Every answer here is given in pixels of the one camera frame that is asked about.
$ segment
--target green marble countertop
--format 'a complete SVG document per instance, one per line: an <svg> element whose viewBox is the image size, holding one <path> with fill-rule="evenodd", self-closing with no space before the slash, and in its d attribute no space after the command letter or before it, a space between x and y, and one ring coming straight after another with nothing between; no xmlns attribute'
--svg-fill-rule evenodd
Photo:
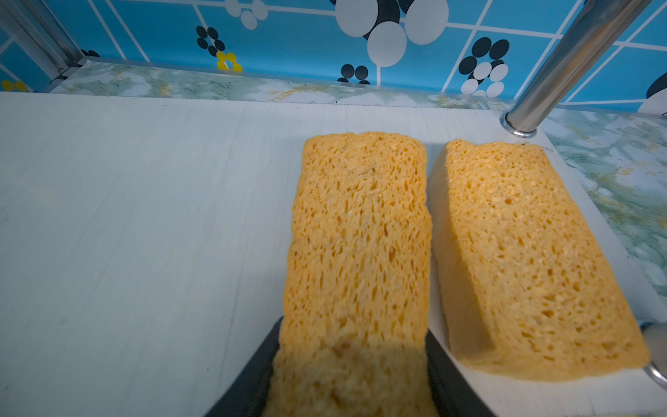
<svg viewBox="0 0 667 417"><path fill-rule="evenodd" d="M88 61L52 93L510 109L420 93ZM667 119L555 109L540 126L667 304Z"/></svg>

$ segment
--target white board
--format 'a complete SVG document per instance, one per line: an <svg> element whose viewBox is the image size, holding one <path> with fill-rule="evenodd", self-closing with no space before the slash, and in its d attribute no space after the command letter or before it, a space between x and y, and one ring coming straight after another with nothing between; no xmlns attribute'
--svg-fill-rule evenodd
<svg viewBox="0 0 667 417"><path fill-rule="evenodd" d="M281 316L303 142L514 141L493 111L0 93L0 415L202 416ZM667 308L543 134L637 316ZM442 342L432 286L430 328ZM643 371L462 372L501 417L667 409Z"/></svg>

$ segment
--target yellow sponge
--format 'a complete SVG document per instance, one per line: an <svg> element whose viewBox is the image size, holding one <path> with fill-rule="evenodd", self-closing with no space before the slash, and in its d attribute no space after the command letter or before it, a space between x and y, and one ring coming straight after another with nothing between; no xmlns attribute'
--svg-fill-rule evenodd
<svg viewBox="0 0 667 417"><path fill-rule="evenodd" d="M564 381L649 362L609 263L541 147L457 139L428 192L450 348L461 363Z"/></svg>
<svg viewBox="0 0 667 417"><path fill-rule="evenodd" d="M305 143L265 416L437 416L424 346L431 226L418 141Z"/></svg>

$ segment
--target metal pole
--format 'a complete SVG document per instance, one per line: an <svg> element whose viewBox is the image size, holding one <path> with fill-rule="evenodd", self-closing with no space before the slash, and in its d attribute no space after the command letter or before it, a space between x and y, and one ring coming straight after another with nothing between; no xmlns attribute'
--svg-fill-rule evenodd
<svg viewBox="0 0 667 417"><path fill-rule="evenodd" d="M501 124L523 137L537 126L651 0L586 0L563 39Z"/></svg>

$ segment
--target blue wall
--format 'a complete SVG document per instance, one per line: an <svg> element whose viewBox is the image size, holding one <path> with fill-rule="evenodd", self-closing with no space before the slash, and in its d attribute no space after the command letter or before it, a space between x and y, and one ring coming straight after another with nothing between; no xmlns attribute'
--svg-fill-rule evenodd
<svg viewBox="0 0 667 417"><path fill-rule="evenodd" d="M583 0L45 2L102 57L513 99ZM649 5L564 101L667 111L666 5Z"/></svg>

